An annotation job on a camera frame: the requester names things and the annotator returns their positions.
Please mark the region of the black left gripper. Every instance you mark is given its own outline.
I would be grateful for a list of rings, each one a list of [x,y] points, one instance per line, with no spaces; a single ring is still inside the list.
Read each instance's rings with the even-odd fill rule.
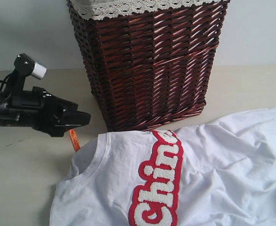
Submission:
[[[77,111],[78,104],[58,98],[44,88],[14,91],[5,104],[5,116],[18,127],[31,127],[49,134],[63,137],[71,129],[89,125],[91,115]]]

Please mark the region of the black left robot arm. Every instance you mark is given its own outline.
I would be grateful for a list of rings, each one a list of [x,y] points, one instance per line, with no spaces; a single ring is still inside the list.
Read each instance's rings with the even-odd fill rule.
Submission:
[[[74,128],[90,123],[89,113],[78,111],[74,102],[33,87],[19,94],[0,91],[0,126],[29,127],[51,137],[63,137]]]

